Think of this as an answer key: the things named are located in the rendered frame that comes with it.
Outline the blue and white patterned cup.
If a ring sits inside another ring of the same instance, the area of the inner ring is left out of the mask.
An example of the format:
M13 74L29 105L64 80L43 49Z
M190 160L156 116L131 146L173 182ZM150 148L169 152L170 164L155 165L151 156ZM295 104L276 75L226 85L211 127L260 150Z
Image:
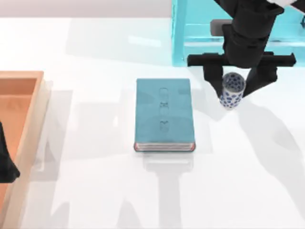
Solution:
M223 76L220 104L227 110L236 108L246 88L245 79L238 73L230 72Z

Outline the pale grey rounded box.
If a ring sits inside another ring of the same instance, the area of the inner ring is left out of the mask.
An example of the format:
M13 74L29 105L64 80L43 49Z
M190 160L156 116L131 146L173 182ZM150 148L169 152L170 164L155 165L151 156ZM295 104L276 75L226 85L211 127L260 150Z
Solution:
M210 22L210 34L214 37L223 36L222 26L231 24L232 19L213 19Z

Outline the light blue rack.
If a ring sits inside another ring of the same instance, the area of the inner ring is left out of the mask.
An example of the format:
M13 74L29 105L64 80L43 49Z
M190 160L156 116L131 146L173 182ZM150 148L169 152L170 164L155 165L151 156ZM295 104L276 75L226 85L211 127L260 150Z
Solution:
M280 2L285 3L285 11L276 18L265 50L294 53L296 65L305 67L305 13L286 0ZM172 0L173 66L185 66L190 54L223 53L224 38L214 32L211 22L231 19L214 0Z

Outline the teal hardcover book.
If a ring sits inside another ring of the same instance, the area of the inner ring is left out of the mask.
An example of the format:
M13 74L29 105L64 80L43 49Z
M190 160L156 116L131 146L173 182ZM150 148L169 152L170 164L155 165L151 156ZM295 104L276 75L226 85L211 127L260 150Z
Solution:
M137 152L195 150L189 79L137 79L133 147Z

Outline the salmon shallow box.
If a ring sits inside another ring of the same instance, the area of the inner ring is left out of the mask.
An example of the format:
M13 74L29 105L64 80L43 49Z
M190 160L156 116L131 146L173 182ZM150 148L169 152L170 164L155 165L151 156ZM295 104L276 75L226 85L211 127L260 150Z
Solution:
M20 227L49 97L42 71L0 71L2 142L20 171L13 183L0 183L0 229Z

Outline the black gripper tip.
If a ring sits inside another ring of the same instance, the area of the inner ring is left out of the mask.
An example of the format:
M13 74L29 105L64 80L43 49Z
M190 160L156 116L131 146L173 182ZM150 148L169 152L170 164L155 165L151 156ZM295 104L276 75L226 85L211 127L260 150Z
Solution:
M20 177L20 171L11 159L5 140L2 122L0 122L0 183L13 183Z

